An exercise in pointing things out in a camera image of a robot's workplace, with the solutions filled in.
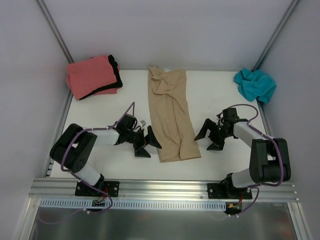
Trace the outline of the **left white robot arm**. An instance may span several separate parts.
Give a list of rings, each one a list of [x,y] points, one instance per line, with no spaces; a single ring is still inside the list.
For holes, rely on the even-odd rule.
[[[60,164],[63,172],[75,176],[88,192],[98,196],[107,193],[110,188],[102,173],[88,163],[89,156],[96,146],[117,146],[123,143],[132,144],[134,156],[138,158],[151,157],[145,150],[147,145],[162,148],[150,125],[145,134],[144,124],[126,113],[110,127],[85,129],[76,123],[70,124],[51,148],[49,156]]]

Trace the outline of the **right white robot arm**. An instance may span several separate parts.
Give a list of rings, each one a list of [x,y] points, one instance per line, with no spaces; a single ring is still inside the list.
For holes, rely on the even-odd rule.
[[[222,110],[217,122],[207,118],[195,137],[195,141],[208,137],[209,151],[222,151],[227,138],[239,139],[250,148],[248,168],[207,184],[209,199],[251,199],[252,189],[278,187],[291,178],[287,141],[258,130],[250,119],[239,117],[236,108],[232,105]]]

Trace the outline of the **beige t shirt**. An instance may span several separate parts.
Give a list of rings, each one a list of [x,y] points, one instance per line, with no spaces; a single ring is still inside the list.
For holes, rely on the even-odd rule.
[[[165,71],[151,66],[148,69],[147,87],[151,125],[161,145],[157,151],[160,162],[200,158],[186,96],[186,71]]]

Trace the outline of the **teal t shirt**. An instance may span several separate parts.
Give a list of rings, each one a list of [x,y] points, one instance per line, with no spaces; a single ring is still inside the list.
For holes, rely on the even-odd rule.
[[[268,104],[277,88],[273,78],[260,69],[250,71],[243,68],[233,80],[238,85],[238,92],[249,102],[257,100]]]

